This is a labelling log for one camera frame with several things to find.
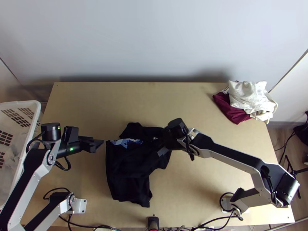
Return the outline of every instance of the tabletop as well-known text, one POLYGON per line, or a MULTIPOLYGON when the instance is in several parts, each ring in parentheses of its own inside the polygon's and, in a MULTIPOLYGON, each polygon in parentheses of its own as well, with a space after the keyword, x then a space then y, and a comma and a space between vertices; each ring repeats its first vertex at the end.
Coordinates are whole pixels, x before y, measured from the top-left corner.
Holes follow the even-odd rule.
MULTIPOLYGON (((277 163, 264 122, 250 119, 239 125, 230 122, 212 100, 227 83, 140 83, 140 82, 56 82, 43 123, 79 127, 81 136, 116 140, 129 122, 165 127, 181 117, 188 127, 210 136, 214 142, 277 163)), ((161 227, 196 227, 226 216, 219 197, 242 187, 253 188, 251 176, 213 158, 191 161, 183 151, 173 151, 165 170, 150 175, 153 197, 150 208, 113 200, 105 172, 105 144, 96 154, 81 152, 69 156, 72 168, 53 168, 41 179, 23 216, 26 223, 46 206, 42 196, 52 188, 67 187, 77 198, 87 199, 85 214, 72 222, 113 227, 146 227, 148 216, 158 216, 161 227)), ((291 207, 273 205, 250 208, 244 221, 231 219, 230 226, 294 222, 291 207)), ((223 225, 226 220, 213 222, 223 225)), ((57 219, 54 226, 67 226, 57 219)))

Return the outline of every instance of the maroon shirt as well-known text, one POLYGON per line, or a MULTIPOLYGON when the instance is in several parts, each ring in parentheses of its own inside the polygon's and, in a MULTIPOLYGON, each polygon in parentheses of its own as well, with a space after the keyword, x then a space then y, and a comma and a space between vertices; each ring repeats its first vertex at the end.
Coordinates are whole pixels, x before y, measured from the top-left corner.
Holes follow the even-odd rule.
POLYGON ((229 93, 219 92, 213 95, 213 99, 223 114, 233 123, 239 124, 242 121, 251 119, 250 115, 246 114, 243 109, 230 106, 229 93))

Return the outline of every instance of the laundry basket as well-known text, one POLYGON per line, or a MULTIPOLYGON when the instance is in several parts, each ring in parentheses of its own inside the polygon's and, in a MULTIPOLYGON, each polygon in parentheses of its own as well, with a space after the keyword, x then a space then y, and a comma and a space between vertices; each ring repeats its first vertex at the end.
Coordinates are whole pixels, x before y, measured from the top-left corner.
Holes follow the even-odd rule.
POLYGON ((27 143, 40 133, 42 115, 36 100, 0 104, 0 210, 23 171, 27 143))

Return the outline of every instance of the black cable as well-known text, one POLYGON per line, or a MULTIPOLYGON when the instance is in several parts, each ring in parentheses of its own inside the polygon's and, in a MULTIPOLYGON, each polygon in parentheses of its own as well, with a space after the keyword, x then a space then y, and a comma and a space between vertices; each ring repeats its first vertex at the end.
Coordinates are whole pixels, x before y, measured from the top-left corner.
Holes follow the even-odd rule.
POLYGON ((39 141, 44 145, 44 148, 47 149, 47 146, 45 144, 44 141, 38 139, 39 137, 41 137, 44 134, 44 132, 38 134, 37 136, 35 136, 32 140, 30 140, 26 146, 26 153, 28 153, 29 149, 30 149, 30 145, 34 142, 34 141, 39 141))
MULTIPOLYGON (((306 122, 304 123, 304 125, 308 123, 308 111, 306 111, 305 114, 306 114, 306 116, 307 116, 307 119, 306 119, 306 122)), ((281 157, 280 157, 279 164, 281 163, 282 158, 283 158, 283 156, 285 155, 286 146, 287 146, 289 140, 290 140, 293 136, 295 136, 295 135, 296 135, 296 133, 295 133, 295 131, 293 131, 292 134, 291 134, 291 135, 288 137, 288 139, 286 140, 285 144, 284 144, 282 147, 280 147, 280 148, 274 150, 274 151, 278 151, 278 150, 280 150, 280 149, 283 149, 283 153, 282 153, 282 155, 281 155, 281 157)))
POLYGON ((289 136, 289 138, 286 140, 286 142, 285 142, 285 144, 284 144, 284 146, 283 147, 281 147, 281 148, 279 148, 279 149, 276 149, 275 151, 278 151, 278 150, 280 150, 280 149, 282 149, 282 148, 284 148, 283 149, 283 153, 282 153, 282 155, 281 155, 281 157, 280 157, 280 160, 279 160, 279 164, 281 163, 281 161, 282 161, 282 158, 283 158, 283 156, 285 155, 285 152, 286 152, 286 146, 287 146, 287 144, 288 144, 288 142, 289 142, 289 140, 293 137, 293 136, 295 136, 296 134, 295 134, 295 132, 292 132, 292 134, 289 136))
MULTIPOLYGON (((68 223, 69 221, 66 220, 65 218, 63 218, 62 216, 59 216, 59 218, 63 221, 65 221, 66 223, 68 223)), ((90 226, 90 225, 81 225, 81 224, 76 224, 76 223, 73 223, 70 221, 70 224, 72 225, 75 225, 77 227, 81 227, 81 228, 92 228, 92 229, 98 229, 98 228, 103 228, 103 229, 113 229, 113 230, 116 230, 116 231, 121 231, 120 229, 116 229, 116 228, 113 228, 111 226, 108 226, 108 225, 99 225, 99 226, 90 226)))
POLYGON ((47 196, 50 192, 53 192, 53 191, 56 191, 56 190, 59 190, 59 189, 64 189, 64 190, 66 190, 67 192, 70 193, 70 191, 69 191, 67 188, 65 188, 65 187, 54 188, 54 189, 49 190, 49 191, 43 196, 43 200, 48 200, 49 198, 47 198, 46 196, 47 196))
POLYGON ((211 222, 213 222, 213 221, 217 221, 217 220, 221 220, 221 219, 226 219, 226 218, 227 218, 228 220, 227 220, 227 222, 224 224, 224 226, 222 226, 222 227, 220 227, 220 228, 217 228, 217 229, 206 227, 206 229, 210 229, 210 230, 221 230, 221 229, 223 229, 223 228, 225 228, 225 227, 227 226, 227 224, 229 223, 229 221, 230 221, 231 218, 238 218, 240 221, 242 221, 242 220, 243 220, 242 217, 240 217, 240 216, 238 216, 238 215, 233 216, 234 211, 235 211, 235 209, 232 210, 230 216, 215 218, 215 219, 213 219, 213 220, 210 220, 210 221, 208 221, 208 222, 206 222, 206 223, 203 223, 203 224, 199 225, 198 227, 192 228, 191 231, 195 231, 196 229, 200 229, 200 228, 205 228, 205 225, 207 225, 207 224, 209 224, 209 223, 211 223, 211 222))
POLYGON ((67 172, 68 170, 71 169, 72 165, 70 164, 70 161, 69 161, 69 159, 67 158, 67 156, 65 156, 64 159, 65 159, 65 161, 66 161, 66 163, 67 163, 67 168, 63 167, 63 165, 60 164, 58 161, 55 161, 55 166, 57 166, 59 169, 65 171, 65 172, 67 172))
POLYGON ((283 145, 282 147, 278 148, 278 149, 275 149, 274 151, 276 152, 276 151, 279 151, 280 149, 283 149, 283 148, 287 145, 288 141, 289 141, 294 135, 295 135, 295 133, 292 132, 292 134, 288 137, 288 139, 287 139, 287 141, 284 143, 284 145, 283 145))
POLYGON ((72 231, 72 229, 70 228, 70 219, 72 218, 72 214, 69 215, 69 220, 67 221, 67 224, 69 226, 69 231, 72 231))
POLYGON ((223 208, 223 205, 221 204, 221 200, 223 199, 223 197, 225 196, 225 195, 227 195, 227 194, 232 194, 232 195, 234 195, 234 193, 232 193, 232 192, 226 192, 226 193, 224 193, 223 195, 221 195, 221 197, 219 198, 219 205, 220 205, 220 207, 223 209, 223 210, 225 210, 226 212, 232 212, 232 210, 233 209, 224 209, 223 208))
POLYGON ((192 150, 189 148, 189 137, 187 135, 187 132, 184 131, 184 128, 182 128, 182 132, 185 134, 185 146, 186 146, 186 151, 190 156, 191 161, 193 161, 195 159, 194 154, 192 153, 192 150))
POLYGON ((262 175, 264 175, 264 177, 267 181, 268 187, 270 189, 269 191, 271 193, 271 200, 275 205, 277 205, 276 192, 274 191, 274 187, 273 187, 273 184, 272 184, 272 181, 271 181, 271 176, 269 176, 268 173, 266 173, 263 169, 261 169, 261 172, 262 172, 262 175))

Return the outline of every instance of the black clothing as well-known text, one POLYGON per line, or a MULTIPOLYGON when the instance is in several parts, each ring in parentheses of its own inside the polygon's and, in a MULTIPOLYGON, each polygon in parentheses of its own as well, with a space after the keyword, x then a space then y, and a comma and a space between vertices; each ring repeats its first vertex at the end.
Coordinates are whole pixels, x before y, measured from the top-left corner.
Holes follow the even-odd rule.
POLYGON ((129 123, 120 135, 125 140, 116 145, 116 141, 106 142, 106 174, 114 200, 150 207, 149 175, 157 168, 165 169, 171 155, 171 151, 157 154, 161 131, 160 127, 129 123))

